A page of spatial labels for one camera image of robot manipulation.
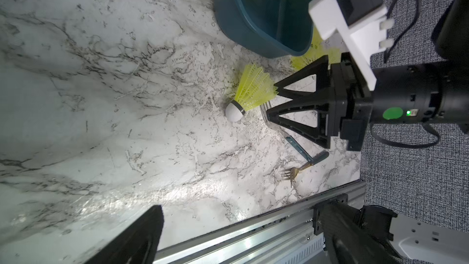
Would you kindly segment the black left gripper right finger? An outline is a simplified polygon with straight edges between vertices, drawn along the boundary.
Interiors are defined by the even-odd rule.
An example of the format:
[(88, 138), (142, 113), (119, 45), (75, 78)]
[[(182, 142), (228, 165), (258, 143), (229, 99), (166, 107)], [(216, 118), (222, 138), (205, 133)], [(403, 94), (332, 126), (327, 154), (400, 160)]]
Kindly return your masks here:
[(397, 264), (391, 247), (390, 224), (397, 214), (377, 205), (355, 209), (347, 204), (331, 207), (324, 221), (326, 251), (333, 264)]

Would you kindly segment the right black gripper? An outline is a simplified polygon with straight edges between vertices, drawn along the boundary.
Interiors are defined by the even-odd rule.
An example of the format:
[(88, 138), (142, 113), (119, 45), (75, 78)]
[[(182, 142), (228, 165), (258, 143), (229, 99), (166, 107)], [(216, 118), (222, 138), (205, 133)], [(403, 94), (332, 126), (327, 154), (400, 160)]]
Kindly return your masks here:
[(333, 99), (329, 106), (328, 66), (329, 57), (322, 56), (275, 83), (278, 95), (289, 102), (269, 108), (267, 120), (323, 149), (330, 148), (330, 134), (347, 141), (348, 151), (359, 152), (370, 122), (371, 92), (355, 63), (341, 61), (331, 65)]

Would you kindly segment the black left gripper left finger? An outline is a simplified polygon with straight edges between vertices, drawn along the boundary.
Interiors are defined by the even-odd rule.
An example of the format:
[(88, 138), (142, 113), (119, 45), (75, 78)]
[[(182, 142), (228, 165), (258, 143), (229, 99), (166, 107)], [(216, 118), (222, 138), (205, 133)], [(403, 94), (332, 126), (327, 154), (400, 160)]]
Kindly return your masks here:
[(87, 263), (151, 264), (155, 260), (163, 226), (162, 206), (154, 205)]

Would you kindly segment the yellow shuttlecock four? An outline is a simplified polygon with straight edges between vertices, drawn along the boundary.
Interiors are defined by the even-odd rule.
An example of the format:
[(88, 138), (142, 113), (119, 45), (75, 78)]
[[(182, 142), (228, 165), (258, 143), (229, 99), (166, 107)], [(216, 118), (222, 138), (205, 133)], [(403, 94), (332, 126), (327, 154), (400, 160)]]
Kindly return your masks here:
[(277, 94), (270, 74), (262, 66), (248, 64), (244, 67), (234, 98), (225, 109), (225, 116), (230, 122), (238, 122), (246, 112), (271, 101)]

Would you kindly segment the teal plastic storage box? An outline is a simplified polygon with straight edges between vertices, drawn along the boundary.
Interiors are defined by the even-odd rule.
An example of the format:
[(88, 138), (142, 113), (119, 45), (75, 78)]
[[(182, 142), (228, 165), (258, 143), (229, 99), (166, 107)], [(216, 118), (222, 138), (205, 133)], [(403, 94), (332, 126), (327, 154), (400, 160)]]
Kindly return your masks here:
[(313, 37), (311, 1), (214, 0), (214, 14), (229, 39), (262, 57), (301, 56)]

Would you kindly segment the yellow shuttlecock five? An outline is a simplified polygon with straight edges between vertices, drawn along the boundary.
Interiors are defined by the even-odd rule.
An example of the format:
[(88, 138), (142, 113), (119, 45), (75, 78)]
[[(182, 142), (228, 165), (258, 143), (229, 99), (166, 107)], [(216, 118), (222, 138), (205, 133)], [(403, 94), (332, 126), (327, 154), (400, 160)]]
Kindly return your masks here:
[(303, 55), (298, 57), (291, 57), (290, 65), (295, 71), (301, 70), (317, 59), (328, 56), (329, 64), (340, 62), (341, 51), (338, 48), (324, 48), (323, 46), (310, 47), (309, 50)]

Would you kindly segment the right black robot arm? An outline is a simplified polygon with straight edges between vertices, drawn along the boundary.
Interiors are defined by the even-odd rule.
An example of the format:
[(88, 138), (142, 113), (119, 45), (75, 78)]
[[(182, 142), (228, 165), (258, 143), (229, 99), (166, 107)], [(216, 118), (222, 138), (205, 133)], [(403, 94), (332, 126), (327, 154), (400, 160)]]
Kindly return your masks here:
[(340, 62), (327, 56), (277, 83), (287, 101), (266, 111), (268, 121), (330, 148), (332, 137), (360, 151), (376, 124), (420, 124), (436, 139), (435, 123), (469, 130), (469, 0), (453, 0), (432, 33), (440, 62), (370, 67), (396, 46), (383, 0), (313, 0), (309, 14), (320, 36), (339, 33), (348, 51)]

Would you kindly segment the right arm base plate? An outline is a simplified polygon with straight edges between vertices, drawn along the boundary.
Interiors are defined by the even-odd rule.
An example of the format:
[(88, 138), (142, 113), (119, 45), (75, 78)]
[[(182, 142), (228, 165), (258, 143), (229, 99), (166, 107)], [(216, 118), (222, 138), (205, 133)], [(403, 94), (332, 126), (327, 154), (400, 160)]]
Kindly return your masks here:
[(348, 195), (339, 194), (331, 199), (326, 199), (316, 204), (313, 208), (312, 227), (314, 229), (314, 235), (323, 233), (324, 221), (328, 219), (331, 214), (331, 207), (337, 204), (347, 204)]

